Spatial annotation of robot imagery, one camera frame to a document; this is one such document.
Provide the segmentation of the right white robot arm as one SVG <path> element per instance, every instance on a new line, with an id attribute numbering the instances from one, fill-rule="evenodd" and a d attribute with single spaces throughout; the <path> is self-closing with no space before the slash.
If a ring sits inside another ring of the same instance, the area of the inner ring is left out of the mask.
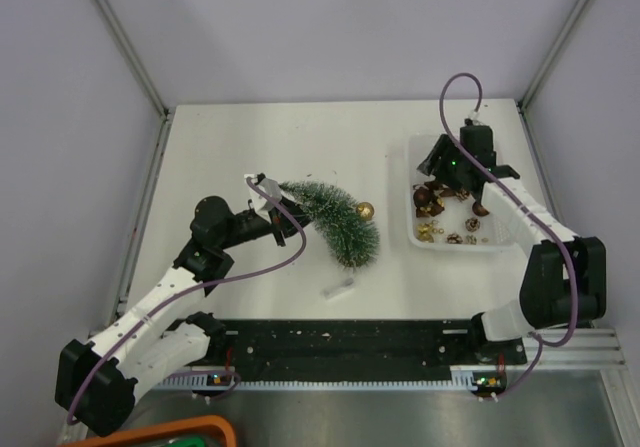
<path id="1" fill-rule="evenodd" d="M 464 190 L 506 228 L 527 257 L 518 293 L 504 305 L 474 315 L 466 339 L 469 355 L 487 363 L 506 341 L 539 329 L 604 316 L 607 307 L 606 248 L 562 225 L 526 190 L 519 173 L 497 162 L 493 132 L 466 125 L 458 140 L 438 137 L 418 172 Z"/>

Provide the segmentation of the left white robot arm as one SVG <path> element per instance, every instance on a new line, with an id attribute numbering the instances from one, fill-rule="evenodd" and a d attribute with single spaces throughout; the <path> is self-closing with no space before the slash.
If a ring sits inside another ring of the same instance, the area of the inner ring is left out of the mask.
<path id="1" fill-rule="evenodd" d="M 108 436 L 157 384 L 191 362 L 220 361 L 227 349 L 222 325 L 197 306 L 232 282 L 228 249 L 262 237 L 282 246 L 309 222 L 298 203 L 282 196 L 255 197 L 239 213 L 218 196 L 202 199 L 189 241 L 151 291 L 105 330 L 61 351 L 54 400 L 67 423 Z"/>

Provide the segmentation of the white plastic basket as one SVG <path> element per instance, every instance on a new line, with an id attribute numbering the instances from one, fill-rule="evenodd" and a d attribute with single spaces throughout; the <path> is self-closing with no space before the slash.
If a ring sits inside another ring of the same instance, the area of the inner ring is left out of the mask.
<path id="1" fill-rule="evenodd" d="M 439 251 L 497 253 L 514 249 L 515 240 L 495 216 L 480 217 L 473 212 L 471 196 L 443 198 L 440 205 L 444 210 L 435 217 L 416 207 L 414 192 L 434 179 L 420 173 L 418 166 L 438 138 L 437 134 L 414 134 L 405 144 L 405 206 L 410 243 L 423 250 Z"/>

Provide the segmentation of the brown bauble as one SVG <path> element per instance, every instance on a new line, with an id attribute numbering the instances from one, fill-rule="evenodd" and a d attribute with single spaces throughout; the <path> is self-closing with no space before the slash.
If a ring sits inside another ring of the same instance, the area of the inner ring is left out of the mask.
<path id="1" fill-rule="evenodd" d="M 490 212 L 478 202 L 472 205 L 472 211 L 478 217 L 485 217 L 490 214 Z"/>
<path id="2" fill-rule="evenodd" d="M 416 208 L 426 208 L 433 201 L 433 192 L 427 187 L 419 187 L 413 192 Z"/>

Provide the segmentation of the small green christmas tree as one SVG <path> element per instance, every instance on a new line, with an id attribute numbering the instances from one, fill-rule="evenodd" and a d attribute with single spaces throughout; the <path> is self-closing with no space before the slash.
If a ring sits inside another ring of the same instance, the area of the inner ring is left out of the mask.
<path id="1" fill-rule="evenodd" d="M 288 181 L 281 191 L 296 202 L 325 241 L 331 257 L 346 269 L 373 264 L 380 234 L 372 220 L 357 212 L 358 201 L 344 189 L 320 181 Z"/>

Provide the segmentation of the gold bauble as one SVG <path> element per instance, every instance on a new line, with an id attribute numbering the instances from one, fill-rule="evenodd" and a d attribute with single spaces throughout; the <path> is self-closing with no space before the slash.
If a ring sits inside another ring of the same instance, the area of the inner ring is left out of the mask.
<path id="1" fill-rule="evenodd" d="M 356 206 L 356 212 L 363 221 L 371 221 L 375 215 L 375 208 L 369 202 L 360 202 Z"/>

